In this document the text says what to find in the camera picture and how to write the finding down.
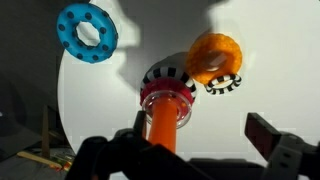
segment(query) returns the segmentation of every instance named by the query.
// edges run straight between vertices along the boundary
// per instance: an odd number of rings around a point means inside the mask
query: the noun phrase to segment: ring stacking toy
[[[88,46],[77,34],[80,22],[88,22],[99,31],[100,43]],[[59,15],[57,31],[60,42],[74,57],[89,63],[101,62],[112,56],[117,47],[118,33],[109,14],[93,4],[76,3]]]
[[[210,52],[223,53],[226,57],[224,64],[216,71],[203,67],[203,61]],[[241,64],[240,47],[232,38],[223,34],[208,34],[192,45],[186,60],[186,71],[193,79],[207,85],[220,76],[237,74]]]
[[[187,73],[183,72],[182,70],[180,70],[178,68],[174,68],[174,67],[161,67],[161,68],[157,68],[157,69],[154,69],[152,71],[147,72],[141,82],[140,91],[141,92],[143,91],[146,84],[150,83],[151,81],[153,81],[155,79],[161,78],[161,77],[162,78],[170,77],[175,80],[183,82],[186,85],[186,87],[188,87],[188,89],[190,90],[193,100],[195,100],[196,94],[197,94],[197,88],[196,88],[196,85],[195,85],[193,79]]]
[[[216,85],[231,80],[232,83],[224,88],[215,88]],[[240,86],[241,83],[241,77],[238,75],[225,75],[220,76],[217,79],[214,79],[213,81],[210,81],[208,85],[205,85],[206,90],[208,93],[211,93],[213,95],[216,94],[224,94],[225,92],[233,91],[235,88]]]
[[[214,71],[208,69],[210,64],[206,62],[214,60],[210,57],[212,54],[216,55],[215,59],[219,55],[225,57],[225,61]],[[196,81],[204,84],[208,93],[224,94],[240,85],[241,77],[237,73],[241,64],[241,49],[232,38],[223,34],[207,34],[192,45],[186,60],[186,71]],[[214,87],[228,80],[233,82],[224,88]]]

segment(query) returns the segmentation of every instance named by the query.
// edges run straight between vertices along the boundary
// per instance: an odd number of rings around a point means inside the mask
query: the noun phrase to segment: blue gear-shaped ring
[[[88,46],[77,35],[80,22],[91,23],[99,31],[100,43]],[[57,31],[60,42],[74,57],[89,63],[101,62],[112,56],[117,48],[117,29],[109,14],[93,4],[75,3],[59,15]]]

